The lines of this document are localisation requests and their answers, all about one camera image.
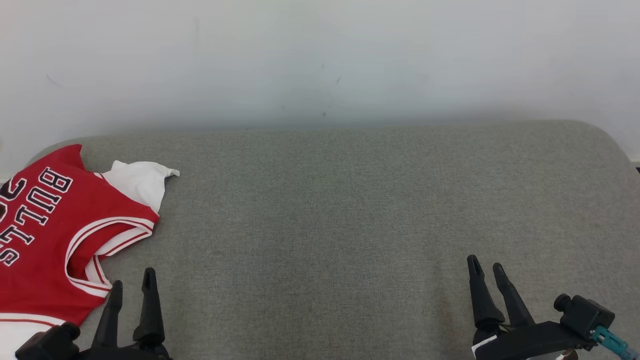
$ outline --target red fabric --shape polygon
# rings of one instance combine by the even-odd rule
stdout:
[[[81,145],[64,147],[16,174],[11,186],[3,188],[5,195],[7,191],[17,193],[14,190],[19,181],[25,179],[26,184],[14,199],[3,198],[0,193],[0,202],[6,209],[0,221],[0,234],[15,226],[34,237],[29,244],[15,235],[8,242],[7,238],[0,239],[0,313],[53,316],[80,325],[104,299],[75,287],[65,275],[67,249],[72,238],[83,227],[105,218],[134,217],[157,222],[157,215],[148,206],[131,200],[105,180],[86,171],[80,149]],[[64,181],[59,181],[55,187],[40,180],[46,168],[72,179],[66,192],[61,190]],[[52,212],[27,201],[28,194],[36,186],[60,197]],[[15,216],[21,205],[48,220],[41,225],[35,219],[23,216],[24,224],[19,224]],[[131,228],[127,224],[110,225],[85,239],[70,258],[69,275],[86,280],[84,268],[93,261],[97,249],[116,234]],[[10,266],[2,258],[3,251],[8,249],[19,253],[19,258]]]

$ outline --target blue cable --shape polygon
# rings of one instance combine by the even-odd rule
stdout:
[[[640,360],[640,352],[630,348],[621,338],[615,336],[604,326],[598,326],[591,335],[593,341],[608,348],[622,360]]]

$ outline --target gray cushion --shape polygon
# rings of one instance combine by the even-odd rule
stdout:
[[[73,142],[93,171],[144,160],[182,172],[155,235],[104,262],[125,286],[121,345],[153,266],[178,360],[473,359],[477,254],[489,274],[504,265],[536,321],[558,321],[559,294],[583,295],[640,347],[640,176],[593,126],[118,135],[41,155]]]

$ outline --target bulls jersey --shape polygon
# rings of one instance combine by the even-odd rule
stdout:
[[[119,161],[96,174],[80,149],[54,151],[0,189],[0,359],[103,303],[111,284],[100,260],[152,234],[164,178],[179,175]]]

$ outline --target red basketball jersey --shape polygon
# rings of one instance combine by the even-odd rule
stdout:
[[[10,342],[80,325],[111,289],[100,259],[150,236],[158,220],[85,170],[80,149],[54,151],[0,189],[0,359],[22,345]]]

